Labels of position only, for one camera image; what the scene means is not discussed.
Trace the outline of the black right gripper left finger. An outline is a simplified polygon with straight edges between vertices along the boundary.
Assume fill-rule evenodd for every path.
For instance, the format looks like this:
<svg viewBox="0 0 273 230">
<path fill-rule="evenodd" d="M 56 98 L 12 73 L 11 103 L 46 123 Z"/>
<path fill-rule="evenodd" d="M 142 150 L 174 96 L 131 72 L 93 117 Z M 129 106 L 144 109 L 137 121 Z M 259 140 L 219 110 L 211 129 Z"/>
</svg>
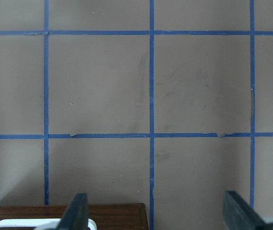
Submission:
<svg viewBox="0 0 273 230">
<path fill-rule="evenodd" d="M 59 230 L 87 230 L 88 229 L 88 200 L 87 193 L 78 193 L 66 208 L 58 223 Z"/>
</svg>

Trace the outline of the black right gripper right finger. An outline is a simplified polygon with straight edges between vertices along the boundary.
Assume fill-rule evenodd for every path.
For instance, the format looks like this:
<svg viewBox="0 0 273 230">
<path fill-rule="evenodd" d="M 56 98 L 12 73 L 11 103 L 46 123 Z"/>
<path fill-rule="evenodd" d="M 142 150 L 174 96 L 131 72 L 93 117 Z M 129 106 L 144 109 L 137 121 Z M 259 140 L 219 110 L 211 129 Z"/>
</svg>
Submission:
<svg viewBox="0 0 273 230">
<path fill-rule="evenodd" d="M 228 230 L 262 230 L 266 225 L 236 191 L 224 193 L 223 221 Z"/>
</svg>

